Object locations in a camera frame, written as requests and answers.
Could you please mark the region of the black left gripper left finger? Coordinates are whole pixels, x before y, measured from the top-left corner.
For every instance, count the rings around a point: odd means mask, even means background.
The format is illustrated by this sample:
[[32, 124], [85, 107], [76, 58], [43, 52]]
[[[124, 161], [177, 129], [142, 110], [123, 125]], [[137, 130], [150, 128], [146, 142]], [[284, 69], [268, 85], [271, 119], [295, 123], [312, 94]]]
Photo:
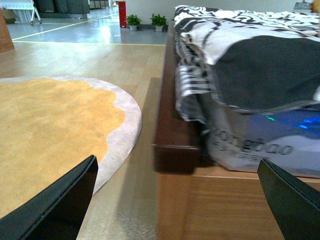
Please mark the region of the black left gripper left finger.
[[94, 155], [0, 220], [2, 240], [75, 240], [98, 174]]

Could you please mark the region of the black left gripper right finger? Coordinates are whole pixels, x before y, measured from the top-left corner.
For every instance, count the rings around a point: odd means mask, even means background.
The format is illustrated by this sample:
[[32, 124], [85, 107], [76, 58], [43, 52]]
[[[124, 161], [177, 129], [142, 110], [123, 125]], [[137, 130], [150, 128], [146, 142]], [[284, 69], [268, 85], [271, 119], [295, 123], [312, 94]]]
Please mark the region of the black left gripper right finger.
[[263, 159], [258, 177], [269, 208], [286, 240], [320, 238], [320, 192]]

